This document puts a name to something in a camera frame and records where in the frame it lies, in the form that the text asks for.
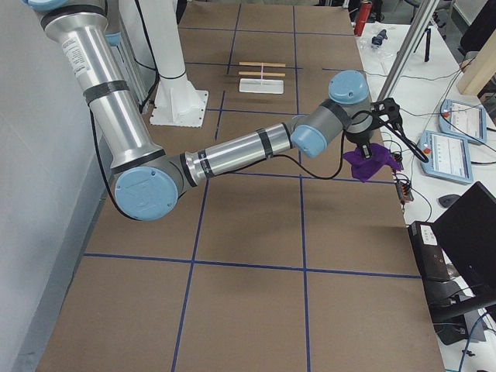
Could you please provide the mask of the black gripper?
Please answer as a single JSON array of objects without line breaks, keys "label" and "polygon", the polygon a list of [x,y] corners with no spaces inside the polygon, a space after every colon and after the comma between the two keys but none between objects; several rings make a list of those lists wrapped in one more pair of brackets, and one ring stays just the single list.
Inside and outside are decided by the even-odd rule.
[{"label": "black gripper", "polygon": [[364,160],[371,158],[370,140],[373,137],[373,130],[364,130],[359,133],[353,133],[349,130],[346,131],[346,138],[351,142],[360,147],[360,154]]}]

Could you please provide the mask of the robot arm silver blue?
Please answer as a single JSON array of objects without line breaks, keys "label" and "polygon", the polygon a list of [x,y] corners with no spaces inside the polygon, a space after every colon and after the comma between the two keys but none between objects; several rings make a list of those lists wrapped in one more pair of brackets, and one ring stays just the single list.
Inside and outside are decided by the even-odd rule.
[{"label": "robot arm silver blue", "polygon": [[160,219],[202,181],[284,156],[292,148],[314,158],[342,137],[356,145],[360,158],[372,155],[377,120],[367,81],[358,71],[343,71],[330,81],[329,97],[308,115],[194,153],[169,156],[152,141],[111,49],[119,38],[118,2],[31,1],[29,7],[71,65],[91,124],[102,131],[111,150],[117,179],[108,194],[129,219]]}]

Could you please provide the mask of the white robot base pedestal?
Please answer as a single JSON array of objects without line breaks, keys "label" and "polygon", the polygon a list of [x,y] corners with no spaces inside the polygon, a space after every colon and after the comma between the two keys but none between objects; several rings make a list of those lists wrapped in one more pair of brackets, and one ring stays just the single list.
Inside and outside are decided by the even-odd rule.
[{"label": "white robot base pedestal", "polygon": [[195,89],[188,80],[173,2],[138,1],[137,4],[160,79],[150,123],[200,128],[208,92]]}]

